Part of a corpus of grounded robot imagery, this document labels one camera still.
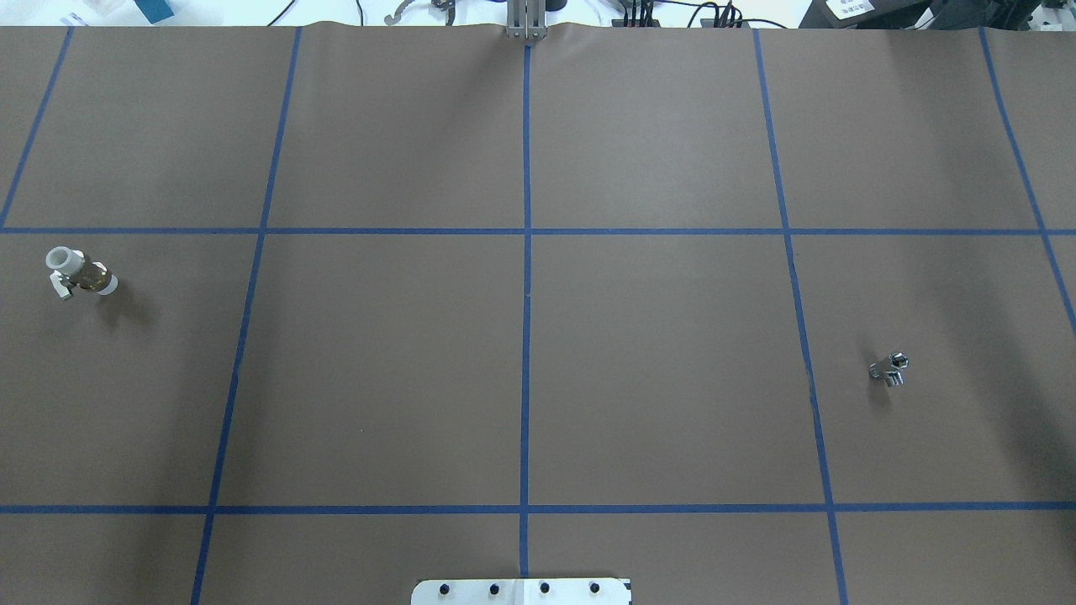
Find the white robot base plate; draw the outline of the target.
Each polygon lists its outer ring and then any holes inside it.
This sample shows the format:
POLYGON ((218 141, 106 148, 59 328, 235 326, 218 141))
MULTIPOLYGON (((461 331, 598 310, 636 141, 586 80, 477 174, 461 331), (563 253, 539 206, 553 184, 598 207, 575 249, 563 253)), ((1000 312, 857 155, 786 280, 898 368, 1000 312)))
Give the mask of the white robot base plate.
POLYGON ((631 604, 631 581, 613 577, 421 581, 411 604, 631 604))

